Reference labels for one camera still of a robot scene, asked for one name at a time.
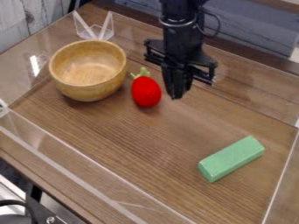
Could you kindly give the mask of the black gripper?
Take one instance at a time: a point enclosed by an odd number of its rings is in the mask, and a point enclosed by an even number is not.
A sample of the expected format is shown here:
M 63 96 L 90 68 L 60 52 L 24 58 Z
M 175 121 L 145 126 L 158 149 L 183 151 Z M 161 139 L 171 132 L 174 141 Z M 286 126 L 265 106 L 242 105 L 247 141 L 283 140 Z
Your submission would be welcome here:
M 202 50 L 205 34 L 198 23 L 163 28 L 163 40 L 145 41 L 145 59 L 163 69 L 166 91 L 181 99 L 193 87 L 193 80 L 213 84 L 218 61 Z

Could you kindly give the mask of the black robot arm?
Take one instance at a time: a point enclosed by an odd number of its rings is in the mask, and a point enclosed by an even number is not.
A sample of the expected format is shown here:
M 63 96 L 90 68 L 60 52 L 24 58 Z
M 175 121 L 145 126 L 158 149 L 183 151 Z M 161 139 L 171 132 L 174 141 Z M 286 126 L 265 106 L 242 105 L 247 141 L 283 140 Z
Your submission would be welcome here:
M 203 51 L 206 38 L 205 15 L 213 14 L 203 5 L 210 0 L 161 0 L 163 39 L 145 41 L 145 59 L 162 67 L 166 91 L 173 99 L 181 99 L 193 87 L 193 80 L 213 84 L 218 61 Z

